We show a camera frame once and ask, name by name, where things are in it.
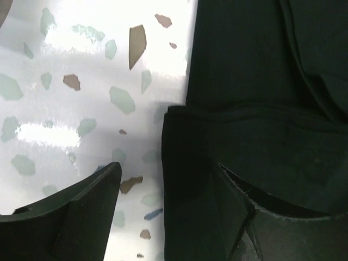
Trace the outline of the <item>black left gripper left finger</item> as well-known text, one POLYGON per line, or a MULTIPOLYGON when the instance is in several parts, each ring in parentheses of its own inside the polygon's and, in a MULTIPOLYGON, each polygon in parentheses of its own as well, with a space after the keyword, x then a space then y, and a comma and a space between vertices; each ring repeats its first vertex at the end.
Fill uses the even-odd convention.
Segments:
POLYGON ((110 163, 84 180, 1 216, 1 260, 103 260, 122 170, 110 163))

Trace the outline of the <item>black t-shirt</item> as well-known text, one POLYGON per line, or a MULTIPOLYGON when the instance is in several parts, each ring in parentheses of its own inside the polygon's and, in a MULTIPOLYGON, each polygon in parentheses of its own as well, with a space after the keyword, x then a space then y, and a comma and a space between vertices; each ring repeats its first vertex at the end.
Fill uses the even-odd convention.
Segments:
POLYGON ((214 169, 347 213, 347 1, 199 1, 161 137, 165 260, 228 260, 214 169))

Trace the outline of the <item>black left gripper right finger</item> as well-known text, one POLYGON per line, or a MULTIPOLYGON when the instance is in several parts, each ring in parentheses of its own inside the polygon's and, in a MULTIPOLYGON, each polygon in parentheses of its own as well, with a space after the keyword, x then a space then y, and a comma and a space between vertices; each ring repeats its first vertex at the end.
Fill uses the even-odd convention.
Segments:
POLYGON ((347 213, 297 206, 222 165, 214 186, 228 260, 347 260, 347 213))

